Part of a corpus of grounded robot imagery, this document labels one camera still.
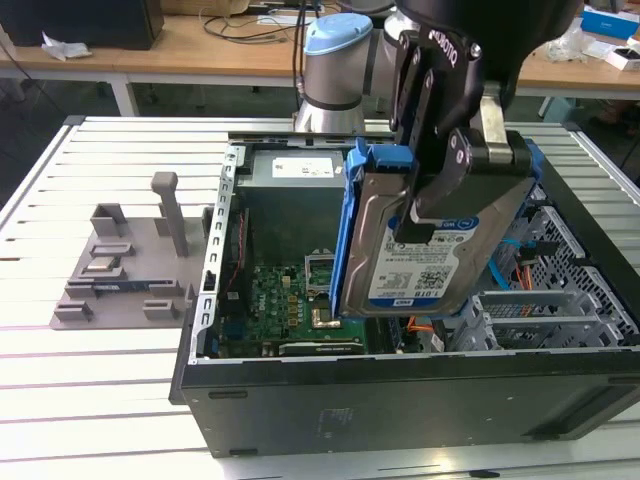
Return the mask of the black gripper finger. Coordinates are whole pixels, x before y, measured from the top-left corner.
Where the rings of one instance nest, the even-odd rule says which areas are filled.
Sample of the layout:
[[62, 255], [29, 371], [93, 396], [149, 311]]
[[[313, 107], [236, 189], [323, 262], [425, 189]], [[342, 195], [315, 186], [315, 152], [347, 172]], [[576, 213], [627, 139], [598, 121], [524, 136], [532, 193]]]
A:
[[404, 30], [400, 33], [396, 49], [392, 113], [390, 128], [395, 133], [395, 143], [407, 145], [411, 133], [412, 108], [409, 106], [418, 60], [418, 33]]
[[394, 240], [400, 243], [427, 243], [435, 228], [420, 224], [411, 217], [414, 202], [421, 198], [421, 190], [429, 185], [444, 166], [452, 127], [438, 126], [440, 107], [445, 99], [445, 73], [428, 69], [416, 72], [409, 106], [412, 108], [409, 148], [413, 155], [410, 173], [405, 177], [407, 196], [398, 209], [399, 220], [394, 227]]

